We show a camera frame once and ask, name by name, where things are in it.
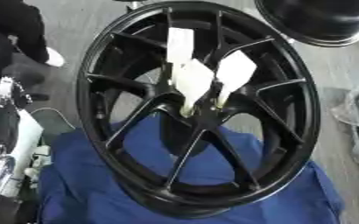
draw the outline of concrete floor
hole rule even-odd
[[[26,2],[41,9],[50,46],[58,49],[67,59],[67,64],[60,69],[42,67],[47,69],[47,81],[39,90],[51,94],[52,99],[34,107],[59,109],[73,124],[79,125],[74,105],[74,80],[83,53],[99,31],[125,13],[125,3],[110,0]],[[250,0],[214,2],[258,17]],[[301,43],[295,43],[294,47],[307,63],[321,98],[322,127],[313,158],[324,168],[346,202],[341,222],[359,224],[359,167],[349,155],[353,143],[349,128],[338,123],[330,112],[332,107],[342,102],[350,89],[359,86],[359,43],[336,49],[323,49]]]

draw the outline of black wheel rim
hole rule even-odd
[[[183,97],[167,85],[170,66],[164,62],[165,39],[170,26],[197,31],[194,56],[211,69],[215,70],[221,58],[238,49],[258,64],[254,78],[230,96],[224,109],[212,111],[210,101],[203,100],[199,112],[191,118],[179,115]],[[113,62],[109,63],[111,71],[115,71],[110,74],[105,73],[107,58]],[[155,67],[162,67],[158,84],[135,81]],[[205,98],[215,96],[218,89],[219,84],[214,82]],[[109,127],[108,108],[121,91],[144,101],[113,133]],[[320,128],[320,107],[313,80],[292,47],[255,18],[205,2],[156,3],[134,10],[110,24],[89,47],[81,63],[77,105],[90,141],[133,199],[157,210],[132,195],[139,192],[144,200],[154,200],[155,204],[172,203],[172,209],[190,207],[205,211],[201,214],[187,210],[182,215],[168,213],[191,218],[218,214],[282,189],[311,157]],[[193,141],[191,139],[187,150],[179,155],[177,169],[173,169],[169,177],[153,173],[122,149],[126,133],[156,111],[170,116],[176,123],[192,127]],[[238,113],[251,114],[263,124],[266,153],[263,165],[256,171],[245,168],[236,149],[217,129]],[[182,162],[186,162],[189,148],[194,145],[192,142],[200,139],[214,145],[233,166],[236,177],[232,182],[204,186],[177,181]]]
[[[305,44],[341,47],[359,41],[359,2],[256,0],[255,3],[271,25]]]

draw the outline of rim lip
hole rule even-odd
[[[263,0],[255,0],[256,7],[263,18],[275,27],[279,32],[284,33],[288,37],[298,40],[304,44],[312,46],[321,46],[321,47],[342,47],[349,46],[359,41],[359,31],[346,37],[338,37],[336,39],[322,39],[322,38],[313,38],[308,35],[301,34],[296,32],[293,29],[288,28],[283,23],[279,21],[276,17],[273,16],[263,4]]]
[[[144,179],[141,179],[138,175],[134,174],[133,172],[126,169],[120,162],[116,160],[116,158],[112,157],[106,150],[104,150],[104,143],[100,140],[100,137],[95,131],[94,123],[89,120],[92,117],[92,113],[90,111],[90,97],[89,97],[89,88],[88,88],[88,80],[85,78],[85,73],[88,71],[89,67],[94,61],[96,55],[99,55],[104,50],[104,43],[109,36],[109,32],[113,30],[121,31],[126,28],[129,24],[132,24],[132,20],[138,18],[138,20],[142,18],[146,18],[151,15],[152,12],[155,11],[163,11],[164,8],[168,7],[175,7],[176,5],[182,4],[203,4],[203,6],[216,8],[217,10],[221,11],[229,11],[233,12],[235,15],[239,15],[241,17],[247,17],[253,20],[255,23],[258,23],[260,26],[263,26],[263,29],[270,30],[271,33],[274,33],[273,38],[276,39],[277,42],[282,46],[282,49],[285,50],[285,53],[288,56],[285,56],[288,60],[295,61],[295,66],[304,73],[306,77],[306,81],[308,83],[309,90],[307,91],[309,94],[309,99],[311,103],[314,102],[312,106],[312,114],[313,119],[311,119],[311,123],[309,132],[307,134],[306,143],[302,150],[309,151],[309,155],[305,155],[299,157],[299,159],[290,165],[285,165],[285,174],[279,176],[278,178],[272,181],[273,184],[264,187],[262,190],[255,191],[252,193],[247,193],[239,197],[230,198],[227,197],[225,199],[210,199],[206,204],[206,201],[197,200],[197,199],[190,199],[188,197],[169,197],[164,193],[153,191],[155,189],[155,185],[148,183]],[[222,204],[225,206],[235,206],[240,205],[243,203],[250,203],[255,202],[258,200],[262,200],[266,197],[271,196],[273,193],[278,192],[285,186],[287,186],[296,176],[300,174],[300,172],[304,169],[307,161],[310,159],[310,155],[313,152],[313,148],[317,141],[319,132],[320,132],[320,102],[319,97],[317,95],[317,91],[315,85],[313,83],[313,79],[308,72],[305,64],[303,63],[302,59],[299,55],[295,52],[295,50],[275,31],[270,28],[267,24],[259,21],[258,19],[228,6],[220,5],[218,3],[208,3],[208,2],[201,2],[201,1],[178,1],[178,2],[163,2],[163,3],[154,3],[150,5],[146,5],[142,8],[134,10],[130,13],[127,13],[120,18],[116,19],[114,22],[109,24],[93,41],[91,46],[88,48],[84,59],[82,60],[80,70],[77,76],[76,81],[76,104],[77,109],[79,112],[79,117],[81,119],[82,127],[84,132],[86,133],[88,139],[93,144],[94,148],[97,150],[99,156],[103,159],[103,161],[112,169],[116,175],[121,176],[122,179],[126,179],[131,183],[133,186],[139,187],[141,190],[145,191],[146,193],[153,195],[157,199],[162,200],[173,200],[176,203],[185,203],[188,205],[194,206],[205,206],[205,207],[221,207]]]

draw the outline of white object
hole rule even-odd
[[[131,8],[132,8],[133,10],[136,10],[136,9],[138,8],[138,2],[136,2],[136,1],[132,2]]]
[[[185,96],[180,113],[189,117],[194,104],[211,88],[214,72],[197,59],[187,62],[177,73],[175,87]]]
[[[232,92],[249,82],[257,65],[241,51],[221,60],[216,78],[223,84],[216,107],[222,108]]]
[[[47,53],[49,54],[49,59],[46,64],[51,67],[62,67],[65,64],[64,58],[56,50],[51,47],[46,48]]]
[[[50,147],[47,145],[39,146],[33,153],[32,167],[25,169],[25,175],[30,177],[30,188],[36,188],[39,180],[39,174],[43,167],[50,165],[52,158],[50,156]]]
[[[290,44],[290,45],[293,45],[295,43],[295,38],[288,38],[287,39],[287,42]]]
[[[33,150],[37,147],[43,132],[43,128],[26,110],[21,110],[18,113],[20,115],[18,141],[15,149],[13,149],[13,152],[9,155],[15,159],[16,163],[12,179],[6,184],[2,192],[2,195],[6,197],[17,196],[20,187],[20,179],[23,178],[24,170],[30,164]]]
[[[73,130],[76,129],[76,127],[74,127],[74,125],[72,123],[70,123],[67,118],[59,111],[57,110],[56,108],[37,108],[35,109],[34,111],[32,111],[30,114],[33,116],[35,113],[38,113],[39,111],[42,111],[42,110],[51,110],[51,111],[54,111],[56,112],[61,118],[62,120]]]
[[[181,68],[192,60],[194,54],[194,30],[169,28],[167,41],[167,62],[172,63],[172,84]]]

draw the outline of black wheel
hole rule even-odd
[[[341,47],[359,41],[359,1],[256,0],[255,3],[271,25],[305,44]]]
[[[195,30],[194,57],[211,69],[236,50],[257,63],[252,80],[234,92],[223,109],[211,109],[211,98],[220,91],[215,80],[194,115],[180,115],[184,98],[168,84],[170,65],[165,63],[171,26]],[[161,69],[156,84],[135,80],[155,68]],[[123,91],[143,101],[120,127],[112,129],[109,113]],[[279,191],[311,157],[320,128],[315,85],[292,47],[255,18],[205,2],[151,4],[110,24],[82,61],[77,104],[85,132],[122,188],[151,210],[181,218],[218,214]],[[127,133],[156,112],[187,131],[186,142],[177,151],[178,158],[166,177],[138,163],[123,148]],[[263,126],[264,160],[252,171],[218,129],[241,113],[255,116]],[[235,173],[232,181],[220,185],[179,181],[187,160],[194,151],[203,150],[196,147],[199,141],[212,144],[229,162]]]

